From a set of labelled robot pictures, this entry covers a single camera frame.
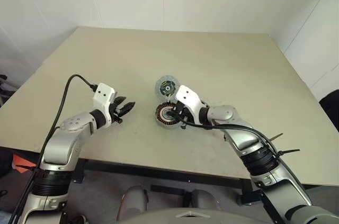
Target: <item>gray floor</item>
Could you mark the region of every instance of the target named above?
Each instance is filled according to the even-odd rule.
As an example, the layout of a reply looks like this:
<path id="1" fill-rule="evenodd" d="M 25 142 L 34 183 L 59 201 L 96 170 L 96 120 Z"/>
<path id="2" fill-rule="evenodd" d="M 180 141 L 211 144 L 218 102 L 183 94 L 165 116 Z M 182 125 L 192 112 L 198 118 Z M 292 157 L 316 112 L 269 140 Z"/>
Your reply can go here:
<path id="1" fill-rule="evenodd" d="M 0 209 L 10 210 L 15 206 L 28 176 L 28 172 L 19 174 L 16 171 L 12 171 L 0 178 L 0 190 L 8 190 L 8 194 L 0 198 Z M 256 203 L 250 207 L 240 207 L 237 205 L 236 197 L 240 190 L 94 171 L 86 171 L 86 179 L 82 184 L 72 183 L 70 186 L 67 212 L 70 216 L 79 213 L 86 214 L 91 223 L 115 223 L 120 199 L 124 191 L 135 185 L 141 185 L 149 191 L 152 184 L 176 187 L 188 191 L 194 189 L 206 190 L 219 200 L 224 211 L 262 220 L 263 223 L 271 223 L 261 203 Z M 308 190 L 308 193 L 315 205 L 339 214 L 339 187 L 322 186 Z M 157 192 L 149 192 L 148 195 L 150 210 L 180 207 L 182 204 L 181 196 Z"/>

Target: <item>beige tabletop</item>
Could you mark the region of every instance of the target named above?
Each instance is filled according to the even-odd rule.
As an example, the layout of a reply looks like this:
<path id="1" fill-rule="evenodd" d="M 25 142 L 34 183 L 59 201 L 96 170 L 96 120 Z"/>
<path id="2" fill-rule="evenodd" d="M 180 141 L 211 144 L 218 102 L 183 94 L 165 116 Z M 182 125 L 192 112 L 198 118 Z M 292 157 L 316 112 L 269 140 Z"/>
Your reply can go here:
<path id="1" fill-rule="evenodd" d="M 81 157 L 228 177 L 249 174 L 217 130 L 167 130 L 155 122 L 155 82 L 172 75 L 210 105 L 229 104 L 274 141 L 301 149 L 283 159 L 307 184 L 339 185 L 339 134 L 266 34 L 78 28 L 0 109 L 0 145 L 39 152 L 68 77 L 106 83 L 134 109 L 92 136 Z M 91 111 L 74 79 L 60 121 Z"/>

